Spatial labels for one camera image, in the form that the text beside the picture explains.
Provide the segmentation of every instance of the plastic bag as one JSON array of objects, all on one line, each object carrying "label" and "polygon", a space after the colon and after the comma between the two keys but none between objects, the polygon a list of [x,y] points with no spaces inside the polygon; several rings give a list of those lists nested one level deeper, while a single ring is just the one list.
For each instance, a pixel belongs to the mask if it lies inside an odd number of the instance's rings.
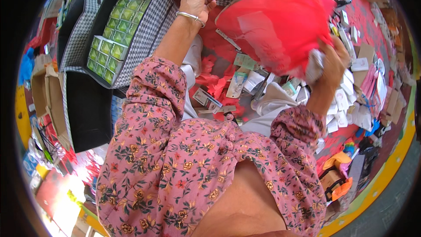
[{"label": "plastic bag", "polygon": [[267,70],[304,79],[317,39],[332,45],[327,21],[335,6],[334,0],[241,0],[216,26]]}]

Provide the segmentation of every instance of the stack of boxes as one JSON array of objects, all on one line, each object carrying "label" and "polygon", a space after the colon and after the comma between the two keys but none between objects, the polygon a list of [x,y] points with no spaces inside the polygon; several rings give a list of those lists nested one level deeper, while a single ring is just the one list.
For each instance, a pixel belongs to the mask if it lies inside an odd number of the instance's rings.
[{"label": "stack of boxes", "polygon": [[87,68],[112,84],[151,0],[118,0],[102,36],[94,36]]}]

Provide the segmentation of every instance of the open cardboard box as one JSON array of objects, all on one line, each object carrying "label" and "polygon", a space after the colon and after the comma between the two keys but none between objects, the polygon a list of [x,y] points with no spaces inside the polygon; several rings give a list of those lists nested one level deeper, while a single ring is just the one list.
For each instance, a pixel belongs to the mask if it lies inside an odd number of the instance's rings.
[{"label": "open cardboard box", "polygon": [[50,115],[51,123],[60,144],[70,149],[69,136],[67,135],[66,121],[64,120],[62,77],[54,71],[52,65],[39,70],[32,76],[32,98],[38,117]]}]

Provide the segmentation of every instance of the yellow table edge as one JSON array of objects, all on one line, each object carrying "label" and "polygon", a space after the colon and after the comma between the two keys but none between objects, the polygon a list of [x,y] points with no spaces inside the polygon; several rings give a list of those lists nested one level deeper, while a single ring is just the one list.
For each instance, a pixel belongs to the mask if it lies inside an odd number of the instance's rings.
[{"label": "yellow table edge", "polygon": [[[416,79],[419,79],[420,76],[420,68],[418,63],[418,54],[416,53],[416,48],[413,43],[413,39],[410,35],[411,47],[413,52],[413,75]],[[379,171],[381,172],[378,174],[377,179],[373,182],[372,185],[368,185],[366,190],[369,190],[367,196],[362,201],[361,205],[353,212],[342,217],[337,218],[329,225],[324,226],[319,234],[318,237],[328,237],[339,230],[344,228],[346,225],[350,224],[354,219],[356,219],[361,213],[363,213],[375,200],[389,182],[392,180],[393,176],[398,171],[400,165],[402,164],[403,159],[406,156],[406,153],[409,150],[409,147],[412,143],[413,137],[415,135],[415,113],[414,113],[414,105],[411,103],[415,103],[415,93],[416,93],[416,86],[413,86],[411,89],[411,96],[408,102],[408,110],[412,109],[411,111],[407,111],[406,113],[406,122],[403,124],[404,134],[402,139],[396,145],[395,150],[389,156],[387,161],[384,163],[382,169]]]}]

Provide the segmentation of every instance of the leg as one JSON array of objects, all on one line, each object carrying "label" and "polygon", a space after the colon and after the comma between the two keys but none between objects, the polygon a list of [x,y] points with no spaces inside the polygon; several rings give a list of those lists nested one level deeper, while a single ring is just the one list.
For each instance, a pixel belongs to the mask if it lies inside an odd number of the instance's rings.
[{"label": "leg", "polygon": [[266,94],[257,105],[257,113],[261,115],[243,124],[240,129],[244,132],[254,131],[267,137],[270,136],[270,126],[278,114],[285,109],[297,106],[298,103],[277,84],[270,83]]}]

